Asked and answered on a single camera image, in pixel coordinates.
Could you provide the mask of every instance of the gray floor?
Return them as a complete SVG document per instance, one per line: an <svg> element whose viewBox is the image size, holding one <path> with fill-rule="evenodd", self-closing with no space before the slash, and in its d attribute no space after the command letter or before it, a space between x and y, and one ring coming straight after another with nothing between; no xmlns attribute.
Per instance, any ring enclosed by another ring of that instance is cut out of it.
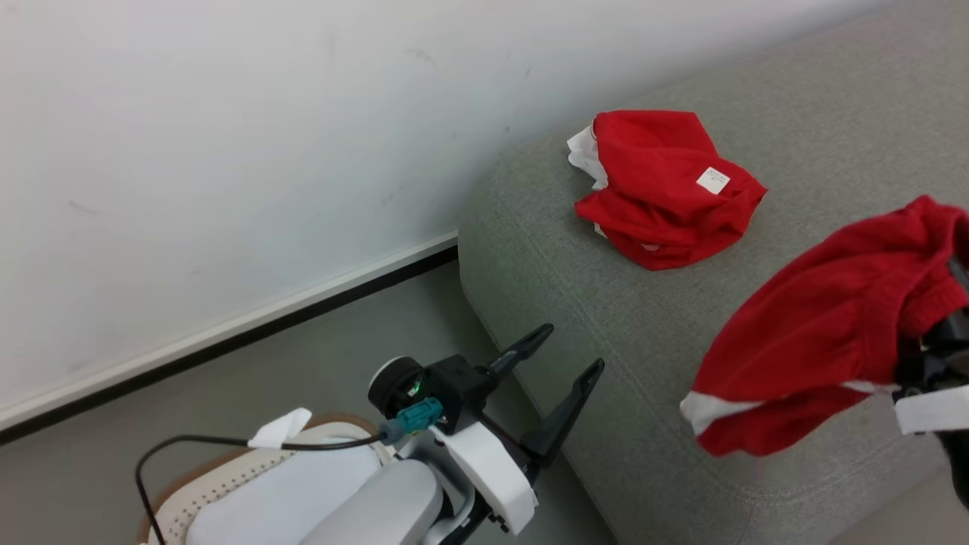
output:
<svg viewBox="0 0 969 545"><path fill-rule="evenodd" d="M456 264L408 280L200 368L0 447L0 541L16 544L136 543L138 457L176 433L246 436L294 407L377 418L366 401L374 370L408 354L430 363L452 354L495 354L465 302ZM489 404L512 433L538 421L515 383ZM188 445L153 460L157 492L220 452ZM539 482L535 519L517 540L485 523L474 545L598 544L612 539L564 463Z"/></svg>

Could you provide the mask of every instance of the white wall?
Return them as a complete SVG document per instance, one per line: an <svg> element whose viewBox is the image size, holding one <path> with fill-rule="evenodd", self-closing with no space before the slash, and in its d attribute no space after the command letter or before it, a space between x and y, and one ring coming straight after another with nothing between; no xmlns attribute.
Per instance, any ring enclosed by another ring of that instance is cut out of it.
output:
<svg viewBox="0 0 969 545"><path fill-rule="evenodd" d="M518 141L885 2L2 0L0 425L447 233Z"/></svg>

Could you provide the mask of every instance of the teal connector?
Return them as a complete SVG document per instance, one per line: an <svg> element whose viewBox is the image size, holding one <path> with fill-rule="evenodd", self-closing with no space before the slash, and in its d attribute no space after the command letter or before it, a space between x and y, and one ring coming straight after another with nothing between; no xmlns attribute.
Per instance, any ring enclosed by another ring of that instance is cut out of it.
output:
<svg viewBox="0 0 969 545"><path fill-rule="evenodd" d="M443 412L444 407L440 401L427 398L398 412L395 420L403 428L404 434L407 434L426 430L437 424Z"/></svg>

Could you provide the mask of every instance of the black baseboard strip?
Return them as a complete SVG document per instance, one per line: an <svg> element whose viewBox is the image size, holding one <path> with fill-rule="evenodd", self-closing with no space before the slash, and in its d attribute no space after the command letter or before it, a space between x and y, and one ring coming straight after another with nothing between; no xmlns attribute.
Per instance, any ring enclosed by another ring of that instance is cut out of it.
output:
<svg viewBox="0 0 969 545"><path fill-rule="evenodd" d="M351 288L343 293L334 295L333 297L318 303L314 303L306 308L301 308L296 312L291 312L290 314L276 318L275 320L267 322L262 326L217 342L207 348L199 350L198 352L193 352L192 354L183 356L173 362L146 371L138 376L134 376L113 386L108 386L108 388L105 388L104 390L89 396L85 396L79 400L65 403L57 408L45 412L44 414L37 415L19 424L14 424L5 430L0 430L0 445L7 444L11 441L16 441L17 439L25 437L31 433L36 433L44 428L48 428L54 424L63 422L72 416L77 416L82 412L91 410L94 407L101 406L109 401L114 401L146 386L151 386L152 384L165 380L170 376L174 376L185 370L200 366L220 356L225 356L226 354L234 350L238 350L243 346L247 346L258 340L275 335L283 330L292 328L295 325L316 318L317 316L330 312L331 310L337 309L343 305L352 303L370 294L379 292L385 288L389 288L395 284L399 284L400 282L413 278L419 274L436 269L442 265L450 263L451 261L455 261L456 259L457 246L453 246L434 255L427 256L420 261L404 266L397 271L389 272L383 276L380 276L379 278L374 278L369 282L363 283L355 288Z"/></svg>

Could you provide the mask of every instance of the gray ottoman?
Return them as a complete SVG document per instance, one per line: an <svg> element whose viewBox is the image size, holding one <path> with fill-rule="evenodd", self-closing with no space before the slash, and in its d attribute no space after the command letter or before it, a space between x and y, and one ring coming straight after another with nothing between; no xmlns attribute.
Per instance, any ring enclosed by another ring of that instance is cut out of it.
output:
<svg viewBox="0 0 969 545"><path fill-rule="evenodd" d="M642 269L576 218L592 180L565 141L588 118L478 186L459 231L469 301L499 345L557 328L518 370L534 403L610 364L565 453L620 541L823 543L943 463L884 398L762 459L709 457L677 404L731 314L809 246L923 193L969 206L967 52L969 2L917 0L625 105L697 112L769 190L743 240L684 269Z"/></svg>

